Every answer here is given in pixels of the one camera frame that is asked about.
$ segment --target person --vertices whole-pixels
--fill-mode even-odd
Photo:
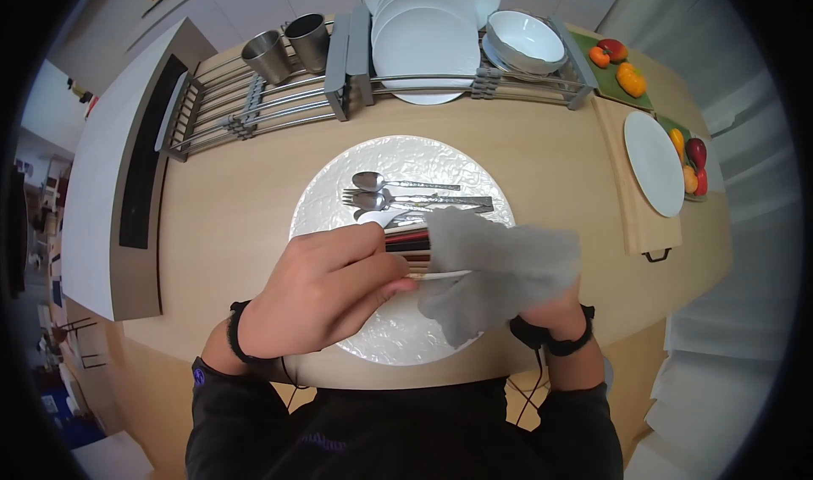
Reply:
[[[545,346],[550,393],[533,431],[506,422],[504,377],[401,391],[320,389],[289,414],[254,363],[350,337],[382,303],[416,289],[407,273],[374,223],[291,239],[263,290],[232,305],[192,366],[187,477],[623,477],[603,356],[578,281],[520,314],[525,329],[555,341]]]

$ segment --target person's left hand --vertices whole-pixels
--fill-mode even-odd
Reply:
[[[294,237],[238,326],[244,353],[317,352],[357,333],[396,293],[412,291],[407,261],[384,251],[376,223]]]

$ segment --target person's right hand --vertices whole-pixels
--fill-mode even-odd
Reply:
[[[409,265],[384,251],[376,223],[294,237],[238,326],[258,358],[317,352],[357,333],[396,293],[412,291]]]
[[[555,340],[577,340],[587,326],[579,304],[580,283],[581,275],[559,297],[520,312],[520,317],[530,325],[548,329]]]

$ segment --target chair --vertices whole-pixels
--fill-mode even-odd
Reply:
[[[83,317],[80,320],[66,323],[65,325],[62,326],[53,325],[51,327],[51,332],[54,334],[54,340],[56,341],[57,344],[64,343],[67,340],[68,335],[70,335],[71,332],[74,332],[76,336],[76,343],[79,343],[79,330],[82,330],[83,328],[88,328],[89,326],[96,325],[97,322],[85,323],[83,325],[77,325],[77,323],[86,322],[89,319],[90,319],[89,317]],[[82,355],[80,353],[79,357],[82,361],[83,369],[92,369],[93,367],[102,367],[103,365],[107,365],[107,363],[104,362],[99,363],[98,360],[96,363],[92,365],[87,365],[85,363],[85,358],[98,358],[98,355]]]

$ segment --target floor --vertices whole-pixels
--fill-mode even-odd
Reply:
[[[69,308],[71,320],[94,316],[81,308]],[[142,346],[124,336],[121,323],[94,316],[98,325],[82,331],[83,352],[98,353],[107,365],[82,369],[71,359],[72,371],[82,386],[88,405],[97,414],[108,434],[127,430],[144,448],[155,467],[153,478],[184,477],[184,451],[192,427],[190,404],[192,378],[189,363]],[[613,365],[615,378],[609,393],[611,416],[618,432],[625,464],[633,453],[636,439],[648,430],[644,416],[652,404],[650,391],[661,362],[665,321],[636,333],[604,350]],[[517,422],[538,371],[512,376],[515,386],[506,385],[507,419]],[[314,388],[295,391],[292,386],[274,383],[279,395],[293,411],[310,402]],[[540,404],[544,388],[531,399]],[[533,429],[539,423],[528,405],[519,425]]]

